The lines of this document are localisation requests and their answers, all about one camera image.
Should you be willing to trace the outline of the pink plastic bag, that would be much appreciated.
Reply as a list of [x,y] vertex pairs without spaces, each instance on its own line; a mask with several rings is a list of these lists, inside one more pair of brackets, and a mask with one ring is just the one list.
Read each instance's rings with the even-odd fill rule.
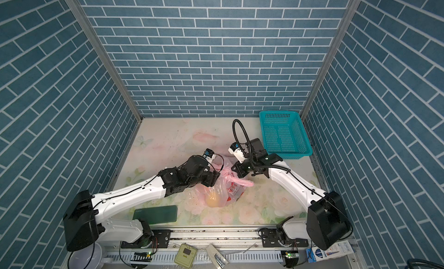
[[221,162],[216,162],[215,168],[219,171],[220,176],[213,187],[206,187],[198,184],[194,187],[199,200],[205,205],[205,197],[209,194],[217,194],[220,197],[220,207],[225,207],[236,202],[247,188],[253,187],[254,182],[239,178],[237,173],[231,170],[231,159],[224,161],[224,166]]

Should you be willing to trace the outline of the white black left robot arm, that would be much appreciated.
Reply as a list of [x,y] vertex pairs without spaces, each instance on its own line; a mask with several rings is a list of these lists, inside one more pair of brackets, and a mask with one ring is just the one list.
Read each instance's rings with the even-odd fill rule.
[[144,202],[182,193],[197,184],[213,187],[220,172],[212,165],[216,154],[207,150],[177,167],[165,168],[148,180],[118,190],[92,195],[79,192],[62,217],[67,251],[76,252],[97,241],[133,243],[153,235],[144,220],[117,220],[114,215]]

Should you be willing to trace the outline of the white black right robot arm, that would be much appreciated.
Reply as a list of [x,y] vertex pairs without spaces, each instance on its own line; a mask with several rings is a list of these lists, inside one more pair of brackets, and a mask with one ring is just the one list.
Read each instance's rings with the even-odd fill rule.
[[288,218],[277,228],[288,239],[310,239],[327,250],[352,232],[341,196],[317,188],[291,169],[283,159],[269,154],[257,138],[248,143],[232,143],[228,149],[237,162],[231,167],[240,178],[263,174],[278,183],[306,209],[305,222]]

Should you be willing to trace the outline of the yellow lemon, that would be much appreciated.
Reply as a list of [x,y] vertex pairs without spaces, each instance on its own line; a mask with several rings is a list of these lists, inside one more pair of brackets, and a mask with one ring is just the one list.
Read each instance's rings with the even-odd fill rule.
[[208,207],[215,208],[220,207],[220,197],[217,194],[209,194],[205,197],[205,203]]

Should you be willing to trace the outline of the teal plastic basket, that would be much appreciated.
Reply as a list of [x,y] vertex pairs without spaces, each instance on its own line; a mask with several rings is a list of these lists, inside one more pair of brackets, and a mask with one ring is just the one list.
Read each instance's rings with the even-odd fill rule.
[[262,111],[259,113],[264,148],[283,159],[301,159],[313,153],[308,135],[294,111]]

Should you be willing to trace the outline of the green timer device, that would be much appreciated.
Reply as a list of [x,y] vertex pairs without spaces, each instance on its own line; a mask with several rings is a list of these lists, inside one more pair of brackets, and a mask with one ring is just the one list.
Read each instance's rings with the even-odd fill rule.
[[187,244],[182,244],[175,256],[174,263],[185,269],[190,269],[193,266],[197,252],[198,250],[196,248]]

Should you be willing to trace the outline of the grey remote device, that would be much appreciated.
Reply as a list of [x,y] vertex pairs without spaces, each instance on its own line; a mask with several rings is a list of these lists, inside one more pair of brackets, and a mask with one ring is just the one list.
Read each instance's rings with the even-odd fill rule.
[[229,261],[212,244],[208,245],[206,252],[217,269],[224,269],[229,264]]

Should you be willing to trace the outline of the white blue box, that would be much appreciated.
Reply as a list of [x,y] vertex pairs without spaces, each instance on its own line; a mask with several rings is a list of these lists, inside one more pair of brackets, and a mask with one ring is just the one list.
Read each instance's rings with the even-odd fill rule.
[[306,249],[306,255],[309,263],[316,263],[330,259],[336,259],[353,254],[353,250],[350,242],[339,241],[330,246],[327,250],[322,250],[319,247],[312,247]]

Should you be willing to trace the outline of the white bowl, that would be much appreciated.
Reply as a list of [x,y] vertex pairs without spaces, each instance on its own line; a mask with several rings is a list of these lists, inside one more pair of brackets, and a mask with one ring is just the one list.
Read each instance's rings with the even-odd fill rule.
[[101,269],[104,253],[98,243],[74,252],[68,261],[69,269]]

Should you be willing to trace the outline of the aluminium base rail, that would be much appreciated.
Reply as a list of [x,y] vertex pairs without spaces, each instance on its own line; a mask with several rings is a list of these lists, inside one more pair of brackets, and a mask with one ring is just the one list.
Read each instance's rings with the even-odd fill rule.
[[206,252],[212,244],[228,261],[236,263],[280,263],[288,268],[309,263],[306,249],[316,247],[310,240],[288,239],[276,227],[198,227],[155,229],[155,245],[146,248],[126,242],[104,246],[110,263],[147,268],[173,266],[182,244],[198,250],[193,266],[213,264]]

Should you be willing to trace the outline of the aluminium corner post right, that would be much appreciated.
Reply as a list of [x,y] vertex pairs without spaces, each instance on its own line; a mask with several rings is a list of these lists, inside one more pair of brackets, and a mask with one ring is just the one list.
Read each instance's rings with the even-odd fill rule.
[[308,98],[306,100],[306,103],[300,113],[300,117],[303,122],[308,117],[309,111],[314,103],[316,95],[318,94],[321,86],[323,85],[323,81],[326,77],[326,74],[333,62],[333,59],[334,59],[336,53],[338,52],[339,46],[341,45],[341,42],[343,41],[346,31],[348,30],[348,27],[350,26],[351,21],[355,15],[360,3],[361,3],[361,0],[350,0],[347,5],[344,16],[338,25],[336,34],[335,34],[335,36],[332,40],[332,43],[328,49],[328,52],[325,56],[323,64],[318,72],[318,75],[317,75],[315,81],[313,82],[312,90],[308,94]]

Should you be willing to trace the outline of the aluminium corner post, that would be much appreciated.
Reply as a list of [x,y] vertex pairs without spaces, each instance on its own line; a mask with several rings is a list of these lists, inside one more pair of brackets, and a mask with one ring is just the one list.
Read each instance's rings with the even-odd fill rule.
[[309,111],[314,103],[316,95],[318,94],[321,86],[323,85],[323,81],[326,77],[326,74],[333,62],[333,59],[334,59],[336,53],[338,52],[339,46],[341,45],[341,42],[343,41],[346,31],[348,30],[348,27],[350,26],[351,21],[355,15],[360,3],[361,3],[361,0],[350,0],[347,5],[344,16],[338,25],[336,34],[335,34],[335,36],[332,40],[332,43],[328,49],[328,52],[325,56],[323,64],[318,72],[318,75],[317,75],[315,81],[313,82],[312,90],[308,94],[308,98],[306,100],[306,103],[300,113],[300,117],[303,122],[308,117]]
[[102,42],[100,41],[98,35],[96,34],[96,31],[94,30],[91,22],[89,21],[85,11],[83,10],[82,6],[80,5],[78,0],[65,0],[67,6],[73,13],[74,17],[76,18],[77,22],[79,23],[82,31],[86,35],[88,41],[92,45],[94,51],[100,58],[101,62],[103,63],[104,68],[111,76],[111,79],[113,80],[115,86],[121,93],[123,99],[127,103],[129,109],[133,113],[133,116],[137,120],[138,123],[141,123],[143,120],[143,116],[139,112],[138,108],[136,107],[133,99],[129,95],[129,92],[124,85],[119,73],[117,72],[114,64],[112,63],[109,55],[107,54]]

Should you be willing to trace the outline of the aluminium corner post left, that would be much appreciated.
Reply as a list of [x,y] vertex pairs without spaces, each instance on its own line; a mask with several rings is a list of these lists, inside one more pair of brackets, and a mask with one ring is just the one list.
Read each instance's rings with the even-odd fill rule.
[[133,116],[137,120],[138,123],[141,123],[143,120],[143,116],[139,112],[138,108],[136,107],[133,99],[129,95],[129,92],[124,85],[119,73],[117,72],[114,64],[112,63],[109,55],[107,54],[102,42],[100,41],[98,35],[96,34],[96,31],[94,30],[91,22],[89,21],[85,11],[83,10],[82,6],[80,5],[78,0],[65,0],[67,6],[73,13],[74,17],[76,18],[77,22],[79,23],[82,31],[86,35],[88,41],[92,45],[94,51],[100,58],[101,62],[103,63],[104,68],[111,76],[111,79],[113,80],[115,86],[121,93],[123,99],[127,103],[129,109],[133,113]]

